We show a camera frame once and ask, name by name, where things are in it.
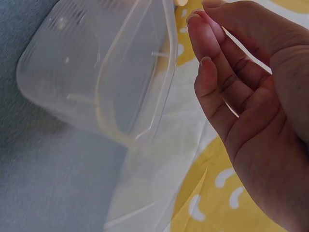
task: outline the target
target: skin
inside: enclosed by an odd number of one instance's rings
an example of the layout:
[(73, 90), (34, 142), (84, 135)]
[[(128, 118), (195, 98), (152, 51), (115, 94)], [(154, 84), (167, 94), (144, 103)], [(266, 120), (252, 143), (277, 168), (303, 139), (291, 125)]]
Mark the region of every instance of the skin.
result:
[(257, 205), (286, 230), (308, 232), (309, 32), (254, 2), (203, 5), (187, 20), (201, 107)]

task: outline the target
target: clear plastic container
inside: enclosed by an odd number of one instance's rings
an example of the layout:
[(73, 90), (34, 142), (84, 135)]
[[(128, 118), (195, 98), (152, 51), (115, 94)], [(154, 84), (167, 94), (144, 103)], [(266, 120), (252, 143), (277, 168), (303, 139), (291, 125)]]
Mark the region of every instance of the clear plastic container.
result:
[(17, 84), (63, 121), (145, 146), (176, 59), (173, 0), (60, 0), (20, 58)]

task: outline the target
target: translucent plastic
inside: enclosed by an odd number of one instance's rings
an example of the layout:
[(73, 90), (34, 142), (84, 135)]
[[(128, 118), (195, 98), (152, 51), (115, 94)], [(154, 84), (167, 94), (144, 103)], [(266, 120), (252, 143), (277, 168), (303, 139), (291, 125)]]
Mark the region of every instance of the translucent plastic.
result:
[(145, 146), (176, 59), (173, 0), (60, 0), (23, 53), (17, 84), (61, 120)]

